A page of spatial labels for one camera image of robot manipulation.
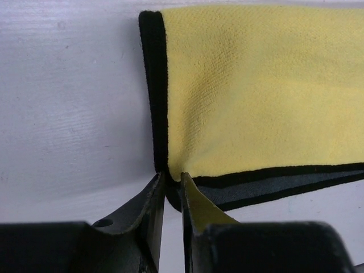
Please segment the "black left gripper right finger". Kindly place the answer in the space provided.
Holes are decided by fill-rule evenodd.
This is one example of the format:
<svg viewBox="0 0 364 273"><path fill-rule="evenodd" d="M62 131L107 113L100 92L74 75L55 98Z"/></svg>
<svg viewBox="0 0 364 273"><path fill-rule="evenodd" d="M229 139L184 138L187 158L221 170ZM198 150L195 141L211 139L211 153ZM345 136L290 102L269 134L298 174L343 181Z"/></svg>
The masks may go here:
<svg viewBox="0 0 364 273"><path fill-rule="evenodd" d="M186 272L355 272L324 222L239 222L181 174Z"/></svg>

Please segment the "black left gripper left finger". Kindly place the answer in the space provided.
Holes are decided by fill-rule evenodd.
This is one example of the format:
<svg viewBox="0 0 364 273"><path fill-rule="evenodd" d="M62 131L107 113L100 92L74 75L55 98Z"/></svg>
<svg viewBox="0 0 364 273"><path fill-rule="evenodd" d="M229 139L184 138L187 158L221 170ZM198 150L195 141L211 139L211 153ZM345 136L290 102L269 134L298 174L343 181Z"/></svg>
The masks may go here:
<svg viewBox="0 0 364 273"><path fill-rule="evenodd" d="M106 217L1 224L1 272L157 272L164 174Z"/></svg>

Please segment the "yellow microfiber towel black trim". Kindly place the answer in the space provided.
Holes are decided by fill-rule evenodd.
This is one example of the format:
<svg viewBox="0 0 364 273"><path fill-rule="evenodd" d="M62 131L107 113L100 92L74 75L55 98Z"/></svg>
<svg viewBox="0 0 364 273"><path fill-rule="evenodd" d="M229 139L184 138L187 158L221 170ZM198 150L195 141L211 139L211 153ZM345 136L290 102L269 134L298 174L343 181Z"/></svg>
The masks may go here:
<svg viewBox="0 0 364 273"><path fill-rule="evenodd" d="M154 165L222 210L363 179L363 9L139 14Z"/></svg>

